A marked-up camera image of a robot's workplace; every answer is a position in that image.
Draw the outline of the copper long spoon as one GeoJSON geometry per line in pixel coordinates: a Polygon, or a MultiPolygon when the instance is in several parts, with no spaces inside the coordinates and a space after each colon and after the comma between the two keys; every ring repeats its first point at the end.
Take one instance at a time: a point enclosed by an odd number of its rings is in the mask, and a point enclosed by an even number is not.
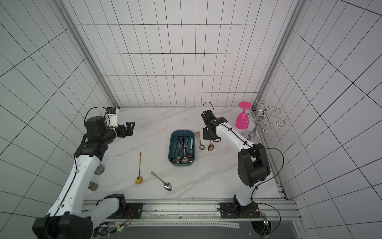
{"type": "Polygon", "coordinates": [[[208,151],[211,152],[213,150],[214,150],[214,145],[213,145],[212,141],[210,141],[210,144],[208,146],[208,151]]]}

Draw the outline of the teal plastic storage box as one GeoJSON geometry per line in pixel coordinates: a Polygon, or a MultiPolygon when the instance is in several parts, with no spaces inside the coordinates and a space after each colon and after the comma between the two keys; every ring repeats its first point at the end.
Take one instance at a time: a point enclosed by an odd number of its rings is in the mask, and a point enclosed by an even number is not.
{"type": "Polygon", "coordinates": [[[196,148],[195,148],[195,146],[196,146],[196,138],[195,138],[194,133],[191,130],[175,130],[174,132],[172,132],[172,134],[170,136],[169,152],[168,152],[169,162],[174,166],[183,166],[183,167],[191,166],[194,163],[194,161],[196,160],[196,148]],[[173,158],[173,154],[174,154],[174,148],[176,145],[177,137],[179,138],[179,144],[180,144],[180,146],[179,146],[179,157],[178,157],[178,163],[173,163],[172,158],[173,158]],[[187,155],[188,155],[189,150],[190,150],[191,138],[193,139],[193,142],[194,142],[194,144],[193,144],[194,159],[187,164],[183,164],[181,162],[181,159],[183,158],[183,148],[182,148],[182,144],[180,143],[180,138],[184,138],[184,140],[185,140],[187,155]]]}

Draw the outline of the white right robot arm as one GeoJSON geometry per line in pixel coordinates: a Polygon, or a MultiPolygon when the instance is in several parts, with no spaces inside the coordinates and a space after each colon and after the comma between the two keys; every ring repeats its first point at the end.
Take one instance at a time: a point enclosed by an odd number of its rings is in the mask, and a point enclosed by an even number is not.
{"type": "Polygon", "coordinates": [[[271,174],[266,149],[260,143],[248,141],[235,131],[224,117],[217,118],[212,110],[204,111],[201,117],[205,124],[204,140],[223,140],[237,152],[237,172],[241,184],[233,197],[233,206],[238,213],[244,213],[252,206],[254,191],[266,182],[271,174]]]}

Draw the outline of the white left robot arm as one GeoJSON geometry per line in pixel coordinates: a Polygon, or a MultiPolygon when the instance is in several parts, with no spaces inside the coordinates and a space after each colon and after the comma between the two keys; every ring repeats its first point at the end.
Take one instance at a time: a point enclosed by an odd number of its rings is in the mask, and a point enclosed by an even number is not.
{"type": "Polygon", "coordinates": [[[47,215],[33,223],[32,230],[39,239],[90,239],[105,219],[126,216],[123,194],[109,195],[93,209],[82,211],[92,177],[104,171],[101,161],[109,144],[116,138],[133,135],[135,122],[119,124],[118,113],[118,108],[108,107],[102,116],[85,118],[87,132],[74,153],[68,179],[47,215]]]}

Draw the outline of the black spoon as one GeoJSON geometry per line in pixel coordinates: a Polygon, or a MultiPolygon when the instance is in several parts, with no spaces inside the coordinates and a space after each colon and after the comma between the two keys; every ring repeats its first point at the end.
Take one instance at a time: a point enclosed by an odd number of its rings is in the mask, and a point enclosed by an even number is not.
{"type": "Polygon", "coordinates": [[[175,145],[175,148],[174,148],[174,154],[173,154],[173,158],[172,158],[172,162],[173,163],[178,163],[178,157],[179,157],[179,138],[177,137],[177,140],[176,140],[176,145],[175,145]]]}

